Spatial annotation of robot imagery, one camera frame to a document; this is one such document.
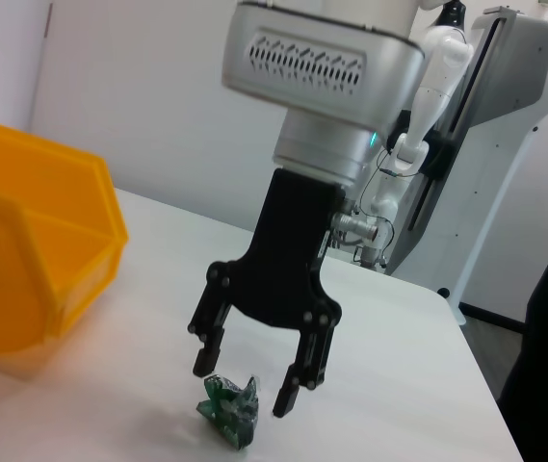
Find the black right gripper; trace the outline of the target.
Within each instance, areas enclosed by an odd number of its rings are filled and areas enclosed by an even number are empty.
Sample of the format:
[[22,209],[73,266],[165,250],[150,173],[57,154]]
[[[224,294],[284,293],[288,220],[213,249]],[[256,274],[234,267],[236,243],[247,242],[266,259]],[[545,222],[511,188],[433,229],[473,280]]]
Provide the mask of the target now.
[[300,387],[314,390],[325,380],[340,305],[323,289],[320,270],[342,188],[287,169],[277,169],[246,253],[216,262],[188,331],[203,343],[193,374],[205,377],[218,362],[224,323],[231,307],[268,326],[300,332],[295,361],[280,387],[273,414],[283,418]]

